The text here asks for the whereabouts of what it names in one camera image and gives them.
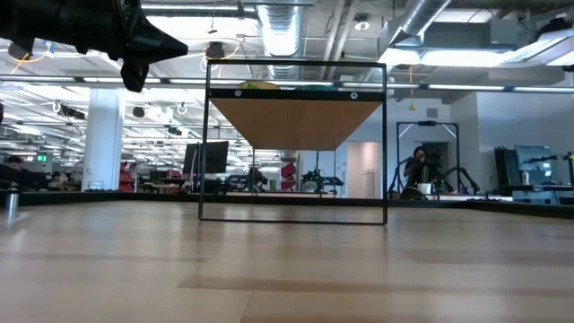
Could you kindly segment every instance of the white column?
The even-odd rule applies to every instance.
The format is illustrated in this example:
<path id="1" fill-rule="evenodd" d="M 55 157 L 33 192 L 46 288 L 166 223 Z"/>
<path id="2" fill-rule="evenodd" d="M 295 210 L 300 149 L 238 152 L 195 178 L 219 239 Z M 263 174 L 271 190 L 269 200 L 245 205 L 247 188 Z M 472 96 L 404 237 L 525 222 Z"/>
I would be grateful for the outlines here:
<path id="1" fill-rule="evenodd" d="M 118 189 L 124 112 L 118 90 L 91 89 L 82 191 Z"/>

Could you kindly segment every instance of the black metal frame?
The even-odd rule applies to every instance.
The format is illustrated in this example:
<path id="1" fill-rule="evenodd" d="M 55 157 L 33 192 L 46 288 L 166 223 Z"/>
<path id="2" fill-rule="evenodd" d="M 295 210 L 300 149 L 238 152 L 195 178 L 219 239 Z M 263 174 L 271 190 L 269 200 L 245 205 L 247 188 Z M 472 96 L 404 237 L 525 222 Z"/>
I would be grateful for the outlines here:
<path id="1" fill-rule="evenodd" d="M 400 164 L 401 162 L 401 134 L 400 128 L 402 125 L 415 125 L 419 127 L 436 127 L 436 126 L 453 126 L 456 130 L 456 140 L 457 140 L 457 189 L 460 190 L 462 185 L 462 181 L 460 178 L 460 130 L 458 128 L 458 123 L 454 122 L 434 122 L 434 121 L 399 121 L 396 123 L 396 165 Z M 401 180 L 398 181 L 399 189 L 402 186 Z"/>
<path id="2" fill-rule="evenodd" d="M 298 65 L 298 66 L 334 66 L 334 67 L 357 67 L 357 68 L 380 68 L 383 71 L 382 92 L 322 92 L 322 91 L 298 91 L 298 90 L 238 90 L 238 89 L 212 89 L 211 69 L 212 65 Z M 206 163 L 206 143 L 207 143 L 207 121 L 209 118 L 209 108 L 211 98 L 233 98 L 233 99 L 286 99 L 286 100 L 348 100 L 348 101 L 380 101 L 383 109 L 382 120 L 382 154 L 383 154 L 383 219 L 376 223 L 357 222 L 333 222 L 333 221 L 300 221 L 300 220 L 244 220 L 244 219 L 215 219 L 204 217 L 204 181 Z M 387 224 L 388 213 L 388 193 L 387 193 L 387 65 L 382 63 L 364 62 L 331 62 L 331 61 L 302 61 L 302 60 L 275 60 L 275 59 L 210 59 L 207 61 L 205 75 L 205 100 L 204 100 L 204 128 L 203 146 L 200 152 L 200 192 L 197 217 L 202 221 L 235 222 L 235 223 L 313 223 L 313 224 L 357 224 L 357 225 L 385 225 Z"/>

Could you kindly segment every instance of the wooden table surface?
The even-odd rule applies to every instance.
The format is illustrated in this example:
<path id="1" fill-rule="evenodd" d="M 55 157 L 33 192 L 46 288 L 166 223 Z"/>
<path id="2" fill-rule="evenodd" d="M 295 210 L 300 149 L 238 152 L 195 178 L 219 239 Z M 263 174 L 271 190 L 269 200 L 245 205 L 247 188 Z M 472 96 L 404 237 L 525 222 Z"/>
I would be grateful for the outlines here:
<path id="1" fill-rule="evenodd" d="M 387 227 L 212 223 L 191 203 L 113 202 L 21 207 L 0 224 L 6 323 L 571 323 L 573 276 L 574 222 L 479 211 L 391 209 Z"/>

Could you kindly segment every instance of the ceiling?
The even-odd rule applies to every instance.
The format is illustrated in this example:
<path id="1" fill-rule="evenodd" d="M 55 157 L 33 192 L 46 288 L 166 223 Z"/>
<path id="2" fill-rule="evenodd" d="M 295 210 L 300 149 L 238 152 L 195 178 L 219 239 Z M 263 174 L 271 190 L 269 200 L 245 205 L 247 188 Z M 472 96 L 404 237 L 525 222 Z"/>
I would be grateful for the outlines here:
<path id="1" fill-rule="evenodd" d="M 404 10 L 403 0 L 372 0 L 360 1 L 357 13 L 367 13 L 370 27 L 365 31 L 351 28 L 348 39 L 344 43 L 342 60 L 374 62 L 380 57 L 378 40 L 383 22 L 392 20 Z M 154 0 L 143 4 L 206 4 L 206 0 Z M 236 1 L 218 1 L 217 4 L 236 4 Z M 306 7 L 303 27 L 303 50 L 299 59 L 321 60 L 326 50 L 326 37 L 330 22 L 333 20 L 336 1 L 318 1 L 313 6 Z M 544 13 L 571 4 L 562 0 L 529 0 L 529 1 L 484 1 L 484 0 L 454 0 L 443 12 L 437 22 L 470 22 L 489 21 L 493 15 L 500 18 L 514 19 L 516 14 L 526 9 L 530 14 Z M 186 57 L 171 59 L 157 63 L 151 67 L 150 77 L 198 78 L 205 76 L 204 48 L 209 41 L 223 41 L 226 53 L 234 53 L 233 58 L 264 58 L 265 49 L 257 21 L 234 18 L 212 19 L 199 17 L 149 17 L 149 20 L 170 35 L 189 46 Z M 34 63 L 21 64 L 15 62 L 6 53 L 9 42 L 0 39 L 0 74 L 21 75 L 73 75 L 94 77 L 118 77 L 121 62 L 111 61 L 105 54 L 90 52 L 87 56 L 79 55 L 71 46 L 55 44 L 54 53 L 46 50 L 46 45 L 38 40 L 34 49 Z M 316 80 L 318 68 L 305 68 L 303 79 Z M 360 69 L 338 69 L 335 78 L 353 76 L 364 73 Z M 530 67 L 522 69 L 521 75 L 514 69 L 505 71 L 505 77 L 521 80 L 526 74 L 548 74 L 544 84 L 557 83 L 560 75 L 559 67 Z M 213 77 L 223 79 L 265 79 L 264 66 L 216 66 L 212 71 Z M 415 65 L 410 73 L 408 69 L 393 69 L 390 74 L 397 82 L 433 82 L 433 83 L 488 83 L 496 82 L 492 78 L 490 68 L 461 68 L 436 67 Z M 126 120 L 130 127 L 124 130 L 123 155 L 126 160 L 140 159 L 150 164 L 181 166 L 185 154 L 185 143 L 201 139 L 199 127 L 204 115 L 204 91 L 201 89 L 144 89 L 142 93 L 122 91 L 126 100 Z M 46 152 L 59 154 L 57 161 L 65 165 L 81 164 L 83 159 L 83 142 L 85 141 L 85 126 L 81 121 L 70 120 L 55 112 L 54 102 L 59 101 L 73 109 L 89 115 L 88 105 L 90 89 L 80 86 L 34 86 L 26 83 L 3 83 L 0 85 L 0 100 L 5 106 L 4 121 L 24 122 L 77 122 L 75 126 L 29 126 L 2 127 L 0 150 L 4 153 L 18 151 Z M 395 97 L 401 99 L 410 96 L 410 91 L 395 92 Z M 452 92 L 417 92 L 416 97 L 440 98 L 448 101 L 453 97 Z M 132 109 L 142 106 L 153 113 L 145 118 L 135 118 Z M 154 124 L 180 125 L 182 136 L 170 135 L 163 126 Z M 211 109 L 208 138 L 212 140 L 226 139 L 233 142 L 235 152 L 232 164 L 247 167 L 251 161 L 250 147 L 242 140 L 225 117 Z M 267 167 L 279 166 L 279 159 L 287 152 L 261 152 L 257 160 Z"/>

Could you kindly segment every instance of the wooden floor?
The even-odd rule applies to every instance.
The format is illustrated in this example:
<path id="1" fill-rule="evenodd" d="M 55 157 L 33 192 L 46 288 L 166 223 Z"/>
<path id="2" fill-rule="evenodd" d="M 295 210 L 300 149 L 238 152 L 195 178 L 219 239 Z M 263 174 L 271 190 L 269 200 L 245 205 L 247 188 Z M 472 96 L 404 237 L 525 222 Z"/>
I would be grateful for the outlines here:
<path id="1" fill-rule="evenodd" d="M 209 205 L 211 216 L 378 209 Z M 21 208 L 2 323 L 572 323 L 574 222 L 392 210 L 387 227 L 213 223 L 196 205 Z"/>

